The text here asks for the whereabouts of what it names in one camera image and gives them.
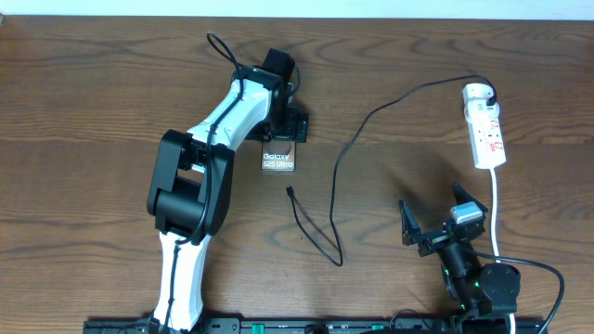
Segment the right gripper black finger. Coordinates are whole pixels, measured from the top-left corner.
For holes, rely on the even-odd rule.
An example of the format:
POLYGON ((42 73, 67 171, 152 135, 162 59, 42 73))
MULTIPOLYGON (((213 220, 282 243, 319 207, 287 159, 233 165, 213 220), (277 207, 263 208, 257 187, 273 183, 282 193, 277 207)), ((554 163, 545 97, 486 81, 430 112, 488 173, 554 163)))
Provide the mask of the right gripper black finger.
POLYGON ((453 183, 452 189, 456 203, 458 205, 473 202, 483 212, 483 214, 488 213, 488 209, 483 205, 483 203, 468 193, 458 182, 453 183))
POLYGON ((417 243, 417 236, 421 234, 419 225, 407 204, 400 199, 398 203, 402 219, 402 242, 405 246, 417 243))

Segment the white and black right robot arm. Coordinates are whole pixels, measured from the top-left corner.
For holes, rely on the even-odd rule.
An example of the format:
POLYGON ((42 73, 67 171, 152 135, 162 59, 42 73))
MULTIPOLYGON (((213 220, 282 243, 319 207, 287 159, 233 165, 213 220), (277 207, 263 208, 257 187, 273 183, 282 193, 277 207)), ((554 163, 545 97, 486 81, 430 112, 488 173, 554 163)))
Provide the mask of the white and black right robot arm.
POLYGON ((503 263, 482 265, 471 241, 484 232, 488 209, 461 185, 453 185, 456 205, 440 228, 423 232, 407 204, 400 200, 402 242, 416 245, 419 256, 437 254, 450 297, 459 309, 447 319, 447 329, 461 333, 466 322, 507 319, 517 311, 521 275, 503 263))

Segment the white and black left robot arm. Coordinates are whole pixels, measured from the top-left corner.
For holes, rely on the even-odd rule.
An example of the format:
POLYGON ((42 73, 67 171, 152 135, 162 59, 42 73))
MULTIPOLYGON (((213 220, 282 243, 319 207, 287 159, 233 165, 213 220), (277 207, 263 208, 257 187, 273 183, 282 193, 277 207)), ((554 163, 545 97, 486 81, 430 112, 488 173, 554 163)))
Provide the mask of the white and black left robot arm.
POLYGON ((163 251, 149 332, 189 333, 200 324, 206 252, 228 212, 239 146, 305 142, 308 116, 291 103, 295 69, 290 54, 275 48, 260 66, 237 65, 227 95, 205 120, 161 138, 147 200, 163 251))

